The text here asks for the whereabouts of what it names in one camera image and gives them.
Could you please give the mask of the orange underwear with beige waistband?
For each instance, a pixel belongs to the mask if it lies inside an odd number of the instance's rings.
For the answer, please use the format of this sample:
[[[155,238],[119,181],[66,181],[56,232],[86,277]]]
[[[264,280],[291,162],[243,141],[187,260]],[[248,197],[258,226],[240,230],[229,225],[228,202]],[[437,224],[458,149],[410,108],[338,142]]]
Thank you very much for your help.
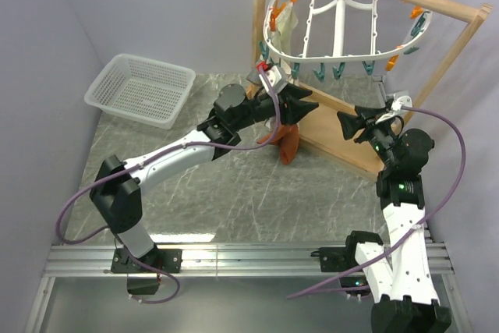
[[[281,163],[289,165],[294,160],[299,148],[299,125],[280,125],[271,145],[279,148]]]

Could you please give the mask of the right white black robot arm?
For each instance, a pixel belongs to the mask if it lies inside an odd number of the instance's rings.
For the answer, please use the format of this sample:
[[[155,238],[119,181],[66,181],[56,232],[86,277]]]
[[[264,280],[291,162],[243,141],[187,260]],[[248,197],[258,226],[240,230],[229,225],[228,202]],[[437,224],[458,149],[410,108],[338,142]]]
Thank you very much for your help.
[[[382,109],[357,107],[339,112],[345,140],[367,142],[382,160],[377,196],[389,231],[390,248],[373,232],[353,231],[345,241],[344,262],[363,269],[373,307],[374,332],[445,332],[451,311],[442,306],[430,275],[426,251],[426,215],[420,175],[434,141],[421,129],[396,134],[395,116]]]

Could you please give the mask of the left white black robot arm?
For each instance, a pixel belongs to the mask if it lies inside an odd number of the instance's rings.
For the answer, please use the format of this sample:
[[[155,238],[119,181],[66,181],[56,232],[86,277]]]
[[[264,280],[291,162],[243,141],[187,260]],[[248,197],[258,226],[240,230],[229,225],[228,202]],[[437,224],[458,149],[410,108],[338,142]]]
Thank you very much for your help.
[[[156,185],[194,166],[215,161],[240,142],[239,131],[278,119],[295,125],[318,105],[310,90],[287,84],[279,93],[248,98],[239,84],[224,87],[208,117],[180,140],[149,154],[105,159],[90,190],[90,200],[108,228],[125,247],[129,262],[140,272],[164,269],[164,257],[142,224],[143,195]]]

